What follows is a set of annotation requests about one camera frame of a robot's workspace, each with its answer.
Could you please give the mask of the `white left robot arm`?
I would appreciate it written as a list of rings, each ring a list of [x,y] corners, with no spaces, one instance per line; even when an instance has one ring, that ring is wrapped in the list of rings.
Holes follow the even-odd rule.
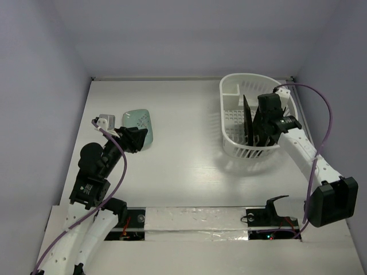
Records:
[[[88,143],[80,151],[79,171],[69,197],[62,233],[46,248],[32,274],[85,274],[94,254],[110,230],[128,219],[127,203],[108,193],[108,177],[127,153],[137,153],[148,130],[120,127],[106,131],[96,127],[107,139],[104,146]]]

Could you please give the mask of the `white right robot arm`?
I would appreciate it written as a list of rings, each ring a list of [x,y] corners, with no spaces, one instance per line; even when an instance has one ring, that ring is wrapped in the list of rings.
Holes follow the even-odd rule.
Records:
[[[316,184],[306,195],[306,219],[314,227],[322,227],[352,217],[358,193],[356,180],[342,176],[317,154],[297,119],[284,115],[277,93],[257,99],[260,129],[289,154],[306,179]]]

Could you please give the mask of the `black floral square plate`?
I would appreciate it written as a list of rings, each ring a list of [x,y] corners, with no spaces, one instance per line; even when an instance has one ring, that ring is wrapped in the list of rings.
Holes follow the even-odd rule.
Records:
[[[260,109],[257,108],[255,117],[252,122],[255,146],[269,147],[274,145],[274,142],[271,140],[270,136],[267,135],[264,130],[264,124],[268,124],[271,119],[272,116],[269,113],[261,113]]]

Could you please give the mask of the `light green speckled plate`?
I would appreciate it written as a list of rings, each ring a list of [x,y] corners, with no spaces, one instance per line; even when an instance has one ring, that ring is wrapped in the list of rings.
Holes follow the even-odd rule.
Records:
[[[126,128],[147,129],[143,150],[148,149],[153,143],[153,127],[150,113],[147,109],[135,109],[125,112],[122,117],[122,125]]]

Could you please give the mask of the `teal square plate dark rim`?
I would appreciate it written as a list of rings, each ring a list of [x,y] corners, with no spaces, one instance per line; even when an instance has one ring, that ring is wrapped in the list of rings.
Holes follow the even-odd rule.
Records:
[[[243,95],[243,106],[244,106],[244,133],[245,136],[247,137],[246,144],[248,146],[253,146],[254,134],[253,134],[252,115],[251,115],[251,109],[248,105],[248,101],[245,95]]]

